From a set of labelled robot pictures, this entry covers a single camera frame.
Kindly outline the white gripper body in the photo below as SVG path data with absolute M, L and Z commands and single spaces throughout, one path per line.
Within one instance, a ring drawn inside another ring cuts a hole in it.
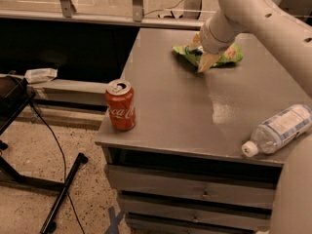
M 204 51 L 210 54 L 220 54 L 225 52 L 229 46 L 232 44 L 232 41 L 222 42 L 217 40 L 211 30 L 210 30 L 210 20 L 206 20 L 205 23 L 201 26 L 199 37 L 200 43 Z

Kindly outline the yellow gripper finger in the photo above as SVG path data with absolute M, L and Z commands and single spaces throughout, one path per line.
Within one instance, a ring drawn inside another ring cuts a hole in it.
M 220 55 L 203 53 L 200 57 L 198 69 L 199 73 L 208 71 L 220 58 Z
M 195 50 L 197 48 L 199 48 L 201 46 L 201 42 L 200 42 L 200 34 L 196 33 L 194 35 L 194 37 L 192 38 L 191 42 L 188 45 L 188 48 L 190 50 Z

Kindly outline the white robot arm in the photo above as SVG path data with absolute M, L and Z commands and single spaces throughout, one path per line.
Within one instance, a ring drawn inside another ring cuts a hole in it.
M 244 31 L 252 33 L 312 96 L 311 26 L 282 11 L 273 0 L 218 0 L 219 10 L 190 47 L 202 46 L 199 69 L 211 67 Z M 312 143 L 307 137 L 289 155 L 276 190 L 269 234 L 312 234 Z

